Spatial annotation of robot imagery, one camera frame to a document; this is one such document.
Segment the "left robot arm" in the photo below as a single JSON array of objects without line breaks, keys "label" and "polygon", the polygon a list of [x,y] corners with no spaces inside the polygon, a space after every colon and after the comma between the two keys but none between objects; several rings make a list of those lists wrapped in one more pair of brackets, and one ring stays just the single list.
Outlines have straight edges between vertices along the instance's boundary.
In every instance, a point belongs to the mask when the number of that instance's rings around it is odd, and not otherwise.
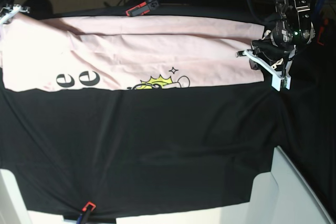
[{"label": "left robot arm", "polygon": [[289,74],[294,57],[301,54],[315,37],[308,0],[272,0],[275,13],[261,19],[255,12],[252,0],[246,0],[252,16],[259,23],[273,25],[262,39],[253,40],[251,48],[237,52],[248,57],[254,70],[264,69],[271,74],[271,85],[277,91],[290,89]]}]

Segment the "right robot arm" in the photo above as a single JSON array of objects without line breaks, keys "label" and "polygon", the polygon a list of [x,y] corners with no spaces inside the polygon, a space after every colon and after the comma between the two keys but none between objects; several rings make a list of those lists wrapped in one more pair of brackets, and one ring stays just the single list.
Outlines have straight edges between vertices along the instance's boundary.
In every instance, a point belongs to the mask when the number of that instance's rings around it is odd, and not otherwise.
[{"label": "right robot arm", "polygon": [[16,14],[29,12],[29,7],[15,4],[14,0],[1,0],[1,26],[9,24]]}]

